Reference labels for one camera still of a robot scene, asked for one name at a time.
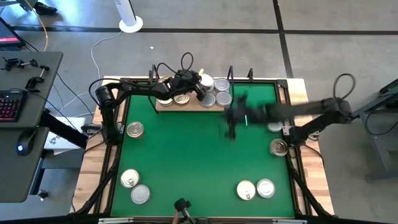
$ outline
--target white cable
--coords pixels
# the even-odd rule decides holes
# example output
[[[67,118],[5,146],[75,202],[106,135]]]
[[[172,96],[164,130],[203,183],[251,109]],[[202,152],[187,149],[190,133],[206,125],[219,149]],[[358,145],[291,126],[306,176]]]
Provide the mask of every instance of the white cable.
[[[95,114],[95,112],[79,114],[79,115],[77,115],[77,116],[74,116],[74,118],[78,118],[78,117],[85,116],[85,115],[89,115],[89,114]]]
[[[95,67],[97,68],[98,79],[101,78],[101,74],[100,74],[100,68],[98,67],[98,65],[97,65],[97,63],[95,62],[95,59],[94,59],[94,54],[93,54],[93,49],[94,49],[94,47],[97,46],[101,41],[113,39],[113,38],[119,36],[119,35],[122,34],[122,33],[123,33],[123,31],[120,31],[120,33],[116,34],[116,35],[113,36],[113,37],[105,37],[105,38],[102,38],[101,40],[97,41],[97,43],[95,43],[95,44],[91,47],[91,59],[93,59],[94,65],[95,65]],[[100,83],[97,82],[97,85],[95,86],[93,92],[98,88],[98,85],[99,85],[99,84],[100,84]],[[83,95],[85,95],[85,94],[88,94],[88,92],[86,92],[86,93],[81,93],[81,94],[79,94],[78,96],[83,96]],[[60,111],[62,111],[63,109],[65,109],[69,104],[71,104],[71,103],[72,103],[73,101],[75,101],[76,99],[77,99],[77,97],[74,97],[74,99],[71,100],[69,103],[65,104],[65,106],[64,106],[63,108],[61,108]]]

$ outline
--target concrete floor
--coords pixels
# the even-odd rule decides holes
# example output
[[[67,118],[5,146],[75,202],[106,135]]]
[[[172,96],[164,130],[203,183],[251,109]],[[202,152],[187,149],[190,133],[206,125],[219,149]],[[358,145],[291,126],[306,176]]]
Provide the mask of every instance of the concrete floor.
[[[117,27],[119,16],[112,1],[48,0],[60,15],[43,17],[46,26]],[[146,28],[276,29],[272,0],[215,1],[132,1]],[[279,0],[285,29],[300,30],[397,30],[398,2],[395,0]],[[19,6],[1,14],[11,25],[37,25],[34,15]],[[44,33],[18,32],[41,50]],[[97,78],[91,61],[91,46],[116,33],[49,32],[49,51],[62,51],[60,74],[76,93],[84,93]],[[286,35],[293,76],[304,78],[310,100],[332,95],[335,77],[341,73],[356,76],[357,87],[348,97],[353,110],[375,97],[375,92],[395,80],[398,69],[398,35]],[[285,63],[278,34],[122,34],[99,44],[95,58],[104,75],[146,75],[153,63],[164,61],[177,68],[184,52],[195,57],[193,68],[205,68],[223,76],[230,65],[236,76],[250,68],[255,77],[285,78]],[[64,102],[74,97],[56,80]],[[349,88],[341,82],[339,93]],[[88,95],[82,99],[93,111]],[[49,100],[62,107],[52,92]],[[87,113],[78,101],[65,110],[67,116]],[[366,182],[364,176],[377,169],[377,161],[361,123],[336,125],[320,136],[325,170],[335,213],[343,218],[396,223],[398,220],[398,179]],[[0,219],[42,217],[66,214],[75,188],[77,172],[51,170],[43,186],[51,195],[40,202],[29,197],[21,204],[0,204]],[[54,184],[58,180],[66,184]]]

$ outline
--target rgb keyboard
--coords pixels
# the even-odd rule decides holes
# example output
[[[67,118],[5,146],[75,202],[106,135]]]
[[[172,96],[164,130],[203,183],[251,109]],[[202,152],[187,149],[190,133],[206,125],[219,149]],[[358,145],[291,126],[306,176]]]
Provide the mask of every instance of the rgb keyboard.
[[[26,91],[0,91],[0,122],[17,122],[26,98]]]

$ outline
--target silver can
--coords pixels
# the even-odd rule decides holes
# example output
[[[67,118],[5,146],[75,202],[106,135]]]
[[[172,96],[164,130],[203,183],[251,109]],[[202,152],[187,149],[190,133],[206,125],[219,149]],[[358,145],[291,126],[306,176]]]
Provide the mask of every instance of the silver can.
[[[207,92],[213,91],[214,89],[214,78],[208,74],[202,74],[200,80],[200,86]]]
[[[173,104],[173,99],[168,100],[157,100],[162,106],[171,106]]]
[[[269,179],[262,179],[257,183],[257,192],[263,198],[270,198],[275,194],[275,185]]]
[[[211,108],[214,106],[214,104],[216,104],[216,96],[212,93],[207,93],[200,104],[204,108]]]
[[[269,152],[274,156],[285,156],[289,148],[285,141],[274,139],[269,146]]]
[[[131,191],[131,200],[132,202],[140,205],[149,200],[150,190],[144,184],[139,184],[135,186]]]
[[[176,103],[177,105],[179,105],[179,106],[184,106],[184,105],[188,104],[189,98],[190,98],[190,97],[189,97],[189,93],[187,93],[187,94],[181,94],[181,95],[175,96],[175,97],[174,97],[174,101],[175,101],[175,103]]]
[[[216,91],[225,91],[229,90],[229,81],[225,78],[218,78],[214,81],[214,88]]]
[[[144,125],[141,122],[131,122],[127,126],[127,134],[132,138],[141,138],[144,135]]]
[[[248,180],[242,180],[236,187],[239,197],[243,200],[250,200],[256,194],[256,187]]]
[[[282,122],[277,122],[277,123],[268,123],[268,130],[272,132],[278,132],[282,130],[284,124]]]
[[[232,96],[227,92],[219,92],[216,95],[216,102],[220,107],[227,107],[232,102]]]
[[[139,174],[135,169],[128,169],[122,173],[120,182],[123,187],[131,188],[138,184]]]

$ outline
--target green table surface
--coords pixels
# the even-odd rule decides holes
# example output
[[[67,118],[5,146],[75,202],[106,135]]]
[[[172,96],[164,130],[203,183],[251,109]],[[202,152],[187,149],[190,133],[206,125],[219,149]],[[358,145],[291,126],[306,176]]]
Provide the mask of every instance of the green table surface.
[[[274,85],[235,84],[235,95],[247,93],[248,104],[275,103]],[[194,217],[293,217],[294,208],[284,157],[269,153],[280,133],[265,127],[237,126],[236,140],[224,137],[226,125],[219,112],[160,112],[156,114],[145,96],[133,96],[127,123],[140,121],[140,139],[125,135],[113,217],[172,217],[174,202],[183,197]],[[142,205],[131,200],[131,190],[121,185],[123,171],[135,169],[140,184],[150,188]],[[275,185],[272,198],[256,195],[242,200],[236,186],[242,180],[254,185],[263,178]]]

